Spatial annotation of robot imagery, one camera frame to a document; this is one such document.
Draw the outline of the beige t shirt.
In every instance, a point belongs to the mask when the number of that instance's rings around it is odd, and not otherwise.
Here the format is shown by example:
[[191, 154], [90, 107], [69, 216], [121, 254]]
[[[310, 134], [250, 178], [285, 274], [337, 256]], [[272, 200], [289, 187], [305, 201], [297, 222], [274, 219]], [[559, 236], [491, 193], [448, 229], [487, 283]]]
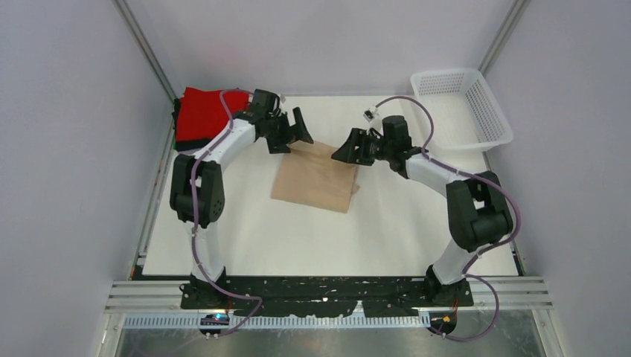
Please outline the beige t shirt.
[[347, 213], [356, 183], [358, 167], [333, 160], [336, 149], [316, 141], [296, 142], [283, 156], [272, 185], [271, 198], [323, 210]]

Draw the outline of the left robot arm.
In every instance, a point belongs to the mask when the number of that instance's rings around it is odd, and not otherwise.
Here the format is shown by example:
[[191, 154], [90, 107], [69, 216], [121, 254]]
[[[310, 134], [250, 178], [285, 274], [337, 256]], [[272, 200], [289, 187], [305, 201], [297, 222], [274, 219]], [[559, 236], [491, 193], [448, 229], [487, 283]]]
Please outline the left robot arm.
[[169, 195], [177, 218], [190, 223], [193, 268], [190, 284], [211, 308], [228, 296], [218, 221], [225, 208], [223, 173], [233, 160], [263, 138], [271, 154], [290, 144], [313, 144], [301, 109], [288, 112], [279, 94], [263, 89], [205, 91], [187, 87], [174, 105], [176, 148]]

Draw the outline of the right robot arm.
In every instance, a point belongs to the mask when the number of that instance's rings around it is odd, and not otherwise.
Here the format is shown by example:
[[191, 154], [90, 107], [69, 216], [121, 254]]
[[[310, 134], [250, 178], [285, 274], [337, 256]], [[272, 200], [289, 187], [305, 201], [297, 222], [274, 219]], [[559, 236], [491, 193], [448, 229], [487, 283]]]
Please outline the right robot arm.
[[386, 161], [403, 178], [424, 184], [445, 198], [451, 240], [428, 267], [423, 287], [426, 301], [434, 305], [454, 301], [464, 290], [465, 274], [476, 255], [503, 244], [504, 237], [512, 237], [518, 228], [516, 209], [495, 173], [472, 174], [437, 160], [412, 143], [406, 120], [400, 115], [386, 117], [381, 132], [352, 129], [331, 158], [364, 166]]

